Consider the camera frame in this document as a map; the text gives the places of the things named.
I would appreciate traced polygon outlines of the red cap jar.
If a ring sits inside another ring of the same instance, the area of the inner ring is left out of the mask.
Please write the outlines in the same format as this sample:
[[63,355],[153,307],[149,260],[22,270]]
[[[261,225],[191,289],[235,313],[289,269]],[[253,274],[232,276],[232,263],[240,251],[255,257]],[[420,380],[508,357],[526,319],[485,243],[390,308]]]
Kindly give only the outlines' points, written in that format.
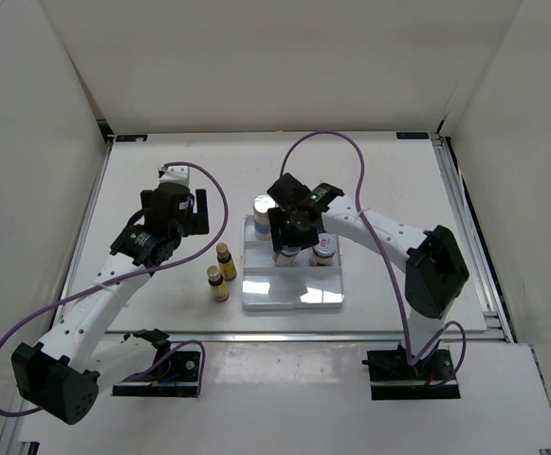
[[281,250],[273,252],[273,262],[276,266],[292,266],[300,251],[297,246],[283,246]]
[[311,248],[311,266],[330,266],[338,251],[337,238],[329,233],[320,233],[318,242]]

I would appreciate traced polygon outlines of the blue label shaker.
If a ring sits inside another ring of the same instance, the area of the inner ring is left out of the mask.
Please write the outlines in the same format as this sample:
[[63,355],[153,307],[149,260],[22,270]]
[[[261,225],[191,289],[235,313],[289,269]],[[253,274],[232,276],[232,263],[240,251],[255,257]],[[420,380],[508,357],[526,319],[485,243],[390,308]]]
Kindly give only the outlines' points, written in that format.
[[268,211],[276,207],[275,201],[267,194],[258,195],[253,201],[254,235],[258,240],[270,239]]

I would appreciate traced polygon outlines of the yellow small bottle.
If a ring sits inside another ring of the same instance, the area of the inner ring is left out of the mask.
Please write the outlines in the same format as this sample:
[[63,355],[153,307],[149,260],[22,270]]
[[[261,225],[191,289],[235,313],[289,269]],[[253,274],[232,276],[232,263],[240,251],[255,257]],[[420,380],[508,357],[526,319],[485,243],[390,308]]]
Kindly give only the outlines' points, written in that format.
[[216,246],[216,258],[223,279],[227,282],[234,280],[237,270],[229,247],[225,243],[219,243]]
[[207,269],[208,284],[211,290],[211,296],[216,301],[225,301],[229,298],[227,284],[216,265],[211,265]]

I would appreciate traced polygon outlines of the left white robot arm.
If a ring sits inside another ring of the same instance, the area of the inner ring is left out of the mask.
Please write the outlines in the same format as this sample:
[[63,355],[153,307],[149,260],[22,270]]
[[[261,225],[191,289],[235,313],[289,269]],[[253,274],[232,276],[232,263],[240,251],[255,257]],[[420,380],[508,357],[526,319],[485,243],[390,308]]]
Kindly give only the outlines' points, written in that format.
[[170,374],[167,335],[142,329],[102,353],[96,348],[129,300],[168,261],[181,241],[209,233],[207,193],[161,183],[140,194],[141,208],[128,221],[97,275],[97,291],[75,301],[35,345],[11,356],[21,396],[69,425],[80,422],[101,391],[135,377]]

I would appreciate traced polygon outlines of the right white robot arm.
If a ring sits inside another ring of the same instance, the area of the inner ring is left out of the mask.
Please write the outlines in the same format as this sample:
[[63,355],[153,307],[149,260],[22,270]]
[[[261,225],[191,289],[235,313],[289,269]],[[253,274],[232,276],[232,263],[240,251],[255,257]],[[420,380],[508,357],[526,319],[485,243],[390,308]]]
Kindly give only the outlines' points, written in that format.
[[308,249],[328,233],[380,255],[391,277],[403,273],[403,282],[392,282],[404,333],[397,367],[408,378],[423,376],[449,327],[451,305],[469,278],[454,234],[443,226],[425,230],[404,225],[362,209],[335,186],[321,183],[309,189],[290,173],[266,193],[276,204],[268,212],[274,251]]

